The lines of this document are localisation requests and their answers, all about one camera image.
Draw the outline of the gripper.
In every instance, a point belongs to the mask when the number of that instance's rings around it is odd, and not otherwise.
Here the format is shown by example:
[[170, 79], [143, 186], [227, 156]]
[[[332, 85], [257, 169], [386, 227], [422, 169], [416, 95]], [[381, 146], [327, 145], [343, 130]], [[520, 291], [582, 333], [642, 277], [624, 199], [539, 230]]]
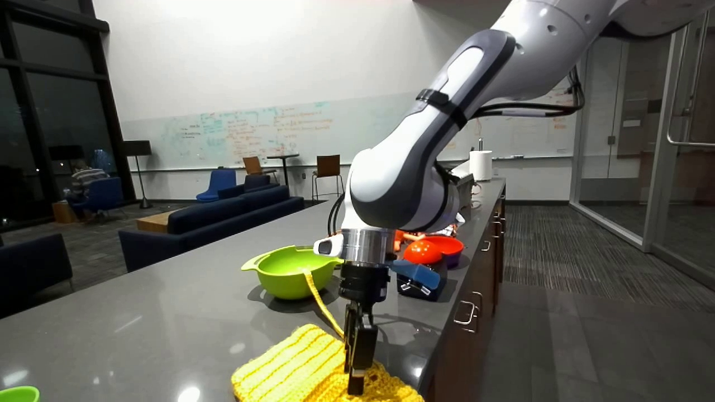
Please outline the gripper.
[[372, 315], [362, 314], [359, 303], [374, 305], [386, 300], [389, 282], [390, 269], [386, 266], [359, 266], [352, 262], [341, 265], [338, 295], [352, 301], [346, 306], [343, 337], [349, 395], [364, 392], [365, 376], [373, 364], [378, 336]]

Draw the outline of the yellow knitted cloth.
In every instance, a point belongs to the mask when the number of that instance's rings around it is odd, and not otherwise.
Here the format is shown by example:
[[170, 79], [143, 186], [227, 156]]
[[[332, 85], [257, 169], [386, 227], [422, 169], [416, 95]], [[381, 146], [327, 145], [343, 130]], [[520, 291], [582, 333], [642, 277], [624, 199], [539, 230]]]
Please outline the yellow knitted cloth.
[[344, 343], [307, 324], [231, 376], [239, 402], [425, 402], [413, 387], [374, 362], [361, 395], [348, 393]]

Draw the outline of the orange toy carrot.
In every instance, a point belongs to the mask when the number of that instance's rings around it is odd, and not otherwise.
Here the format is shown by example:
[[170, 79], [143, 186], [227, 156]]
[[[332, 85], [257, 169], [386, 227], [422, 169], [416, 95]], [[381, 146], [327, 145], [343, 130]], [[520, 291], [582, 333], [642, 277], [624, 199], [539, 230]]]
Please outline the orange toy carrot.
[[423, 232], [405, 232], [396, 231], [393, 241], [393, 251], [395, 253], [400, 252], [403, 244], [410, 244], [411, 242], [416, 242], [418, 240], [424, 239], [426, 234]]

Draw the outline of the orange bowl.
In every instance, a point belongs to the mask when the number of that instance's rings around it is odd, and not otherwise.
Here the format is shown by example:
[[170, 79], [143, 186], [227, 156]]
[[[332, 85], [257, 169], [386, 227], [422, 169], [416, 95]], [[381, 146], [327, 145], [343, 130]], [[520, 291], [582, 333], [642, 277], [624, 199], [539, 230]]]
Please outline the orange bowl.
[[428, 235], [424, 239], [411, 242], [404, 249], [403, 258], [411, 263], [436, 265], [444, 263], [443, 252], [455, 250], [464, 250], [464, 245], [460, 240], [444, 235]]

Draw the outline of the wooden chair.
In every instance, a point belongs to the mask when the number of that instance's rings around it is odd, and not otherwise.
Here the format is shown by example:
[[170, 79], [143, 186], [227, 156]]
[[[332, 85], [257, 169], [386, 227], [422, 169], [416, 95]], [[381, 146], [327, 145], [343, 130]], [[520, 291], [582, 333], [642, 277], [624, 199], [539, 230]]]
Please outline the wooden chair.
[[[335, 178], [336, 190], [334, 193], [320, 193], [318, 188], [318, 180], [322, 178]], [[316, 157], [316, 169], [311, 176], [311, 199], [316, 202], [321, 196], [329, 196], [331, 194], [342, 195], [345, 191], [345, 185], [341, 173], [341, 156], [340, 155], [323, 155]]]
[[273, 181], [279, 183], [277, 171], [275, 169], [263, 168], [260, 158], [258, 157], [243, 157], [242, 162], [247, 175], [266, 175], [273, 178]]

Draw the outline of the dark blue sofa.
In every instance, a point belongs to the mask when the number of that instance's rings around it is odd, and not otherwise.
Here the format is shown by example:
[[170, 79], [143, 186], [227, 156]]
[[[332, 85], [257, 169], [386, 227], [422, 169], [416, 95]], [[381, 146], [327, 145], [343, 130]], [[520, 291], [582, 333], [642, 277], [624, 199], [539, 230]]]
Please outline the dark blue sofa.
[[123, 259], [134, 272], [190, 250], [304, 209], [304, 199], [284, 185], [268, 185], [213, 203], [195, 204], [168, 216], [168, 231], [119, 231]]

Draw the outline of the grey box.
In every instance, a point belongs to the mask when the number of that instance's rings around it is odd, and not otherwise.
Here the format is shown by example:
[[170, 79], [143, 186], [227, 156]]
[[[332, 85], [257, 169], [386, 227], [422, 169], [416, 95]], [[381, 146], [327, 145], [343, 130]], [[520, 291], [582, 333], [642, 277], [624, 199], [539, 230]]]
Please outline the grey box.
[[450, 170], [452, 176], [457, 178], [456, 188], [459, 202], [459, 211], [469, 209], [472, 201], [472, 190], [475, 185], [474, 176], [470, 171], [469, 162], [464, 162]]

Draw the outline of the black high table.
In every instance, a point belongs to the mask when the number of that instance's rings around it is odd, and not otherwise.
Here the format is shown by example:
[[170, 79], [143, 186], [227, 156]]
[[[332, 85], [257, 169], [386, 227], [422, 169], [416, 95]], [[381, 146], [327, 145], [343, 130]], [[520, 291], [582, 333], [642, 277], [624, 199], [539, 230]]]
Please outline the black high table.
[[299, 157], [300, 154], [285, 154], [285, 155], [274, 155], [266, 157], [267, 160], [280, 160], [283, 164], [283, 178], [284, 186], [289, 190], [289, 170], [288, 170], [288, 160]]

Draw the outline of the paper towel roll on holder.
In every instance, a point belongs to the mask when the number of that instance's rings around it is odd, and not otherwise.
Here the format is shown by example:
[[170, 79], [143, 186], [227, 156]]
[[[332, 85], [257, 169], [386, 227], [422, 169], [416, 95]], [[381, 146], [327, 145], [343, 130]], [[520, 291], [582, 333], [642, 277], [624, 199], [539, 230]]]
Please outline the paper towel roll on holder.
[[482, 137], [478, 138], [478, 145], [472, 148], [468, 155], [468, 170], [474, 181], [491, 181], [493, 176], [492, 151], [486, 150]]

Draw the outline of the wooden coffee table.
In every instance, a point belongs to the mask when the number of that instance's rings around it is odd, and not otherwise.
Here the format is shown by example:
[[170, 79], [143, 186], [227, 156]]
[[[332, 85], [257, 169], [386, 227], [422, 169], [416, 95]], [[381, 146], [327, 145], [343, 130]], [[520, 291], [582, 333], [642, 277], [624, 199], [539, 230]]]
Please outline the wooden coffee table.
[[136, 229], [145, 232], [169, 233], [169, 216], [177, 211], [178, 209], [174, 209], [165, 213], [154, 214], [153, 216], [140, 217], [136, 219]]

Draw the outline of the black lectern stand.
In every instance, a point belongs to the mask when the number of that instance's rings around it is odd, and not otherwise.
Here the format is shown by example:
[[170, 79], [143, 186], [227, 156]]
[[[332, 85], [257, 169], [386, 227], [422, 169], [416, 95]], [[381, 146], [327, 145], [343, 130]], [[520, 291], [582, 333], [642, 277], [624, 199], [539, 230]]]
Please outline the black lectern stand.
[[150, 157], [152, 155], [149, 140], [123, 141], [123, 152], [127, 157], [133, 157], [136, 165], [136, 175], [140, 181], [141, 200], [140, 209], [149, 209], [152, 204], [146, 198], [145, 186], [141, 177], [140, 157]]

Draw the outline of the person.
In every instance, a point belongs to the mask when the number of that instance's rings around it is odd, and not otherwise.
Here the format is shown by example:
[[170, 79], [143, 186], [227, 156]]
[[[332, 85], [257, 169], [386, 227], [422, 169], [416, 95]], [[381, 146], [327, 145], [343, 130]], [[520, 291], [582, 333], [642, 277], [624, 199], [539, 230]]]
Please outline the person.
[[90, 167], [84, 160], [74, 160], [72, 169], [71, 188], [65, 196], [68, 203], [82, 203], [87, 199], [91, 183], [110, 178], [104, 170]]

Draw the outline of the wooden side box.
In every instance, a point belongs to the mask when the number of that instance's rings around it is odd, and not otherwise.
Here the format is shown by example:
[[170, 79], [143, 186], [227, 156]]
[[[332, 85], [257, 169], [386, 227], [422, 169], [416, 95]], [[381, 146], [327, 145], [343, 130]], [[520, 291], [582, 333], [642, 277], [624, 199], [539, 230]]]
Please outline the wooden side box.
[[58, 203], [53, 203], [52, 204], [52, 213], [54, 216], [55, 222], [58, 224], [72, 224], [74, 222], [78, 222], [79, 219], [77, 219], [76, 214], [74, 213], [73, 209], [67, 203], [66, 201], [61, 201]]

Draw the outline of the small green bowl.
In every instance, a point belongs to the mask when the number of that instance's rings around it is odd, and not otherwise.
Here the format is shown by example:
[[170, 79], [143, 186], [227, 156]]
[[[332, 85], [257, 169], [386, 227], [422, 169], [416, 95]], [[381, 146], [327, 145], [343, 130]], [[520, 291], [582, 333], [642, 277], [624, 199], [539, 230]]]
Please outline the small green bowl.
[[0, 402], [39, 402], [39, 390], [34, 386], [16, 386], [0, 390]]

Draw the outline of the window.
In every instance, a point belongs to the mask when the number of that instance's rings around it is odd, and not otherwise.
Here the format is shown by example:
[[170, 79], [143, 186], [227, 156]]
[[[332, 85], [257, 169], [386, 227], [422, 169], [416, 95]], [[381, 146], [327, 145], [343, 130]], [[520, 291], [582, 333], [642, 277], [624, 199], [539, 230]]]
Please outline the window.
[[92, 0], [0, 0], [0, 231], [48, 222], [84, 161], [136, 193]]

